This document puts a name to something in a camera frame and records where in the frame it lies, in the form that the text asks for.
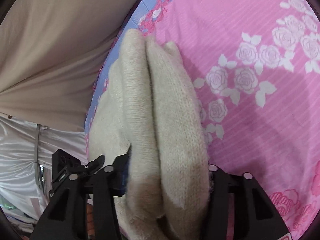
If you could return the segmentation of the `pink blue floral bedsheet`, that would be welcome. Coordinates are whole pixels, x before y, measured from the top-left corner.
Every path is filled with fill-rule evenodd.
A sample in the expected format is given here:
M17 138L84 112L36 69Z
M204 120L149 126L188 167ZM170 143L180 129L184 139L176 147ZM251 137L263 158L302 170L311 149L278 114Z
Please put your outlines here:
M294 239L319 211L319 20L307 0L142 0L123 30L175 41L208 154L249 168Z

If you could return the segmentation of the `cream knit sweater black hearts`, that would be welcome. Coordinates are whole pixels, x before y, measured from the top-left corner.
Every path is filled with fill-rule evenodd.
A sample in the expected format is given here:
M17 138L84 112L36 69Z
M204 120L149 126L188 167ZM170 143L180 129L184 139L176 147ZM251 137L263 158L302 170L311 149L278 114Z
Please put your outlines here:
M198 239L209 198L200 105L173 42L126 32L88 136L89 159L131 151L115 198L129 239Z

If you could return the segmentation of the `white satin curtain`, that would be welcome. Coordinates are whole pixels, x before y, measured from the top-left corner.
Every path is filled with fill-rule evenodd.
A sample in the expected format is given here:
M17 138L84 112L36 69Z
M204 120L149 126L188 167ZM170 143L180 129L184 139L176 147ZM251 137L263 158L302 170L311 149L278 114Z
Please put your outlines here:
M83 132L1 118L1 196L33 219L39 219L47 205L46 194L36 185L34 162L50 172L52 154L58 149L88 162Z

